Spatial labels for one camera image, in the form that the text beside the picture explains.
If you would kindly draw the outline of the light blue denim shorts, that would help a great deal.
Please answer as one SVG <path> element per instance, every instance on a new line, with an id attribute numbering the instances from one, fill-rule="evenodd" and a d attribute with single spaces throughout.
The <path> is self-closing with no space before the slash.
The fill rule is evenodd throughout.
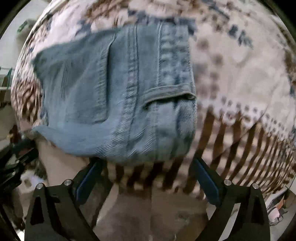
<path id="1" fill-rule="evenodd" d="M 75 156 L 137 166 L 184 157 L 196 127 L 187 25 L 127 25 L 53 45 L 33 60 L 44 123 Z"/>

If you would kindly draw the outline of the floral quilt bedspread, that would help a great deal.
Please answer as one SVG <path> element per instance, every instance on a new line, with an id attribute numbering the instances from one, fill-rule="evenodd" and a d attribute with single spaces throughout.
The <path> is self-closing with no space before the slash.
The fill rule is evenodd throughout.
<path id="1" fill-rule="evenodd" d="M 260 123 L 280 140 L 295 137 L 295 42 L 259 1 L 52 1 L 18 57 L 11 103 L 19 118 L 41 121 L 41 86 L 31 61 L 52 45 L 88 33 L 154 20 L 186 25 L 199 101 L 231 125 Z"/>

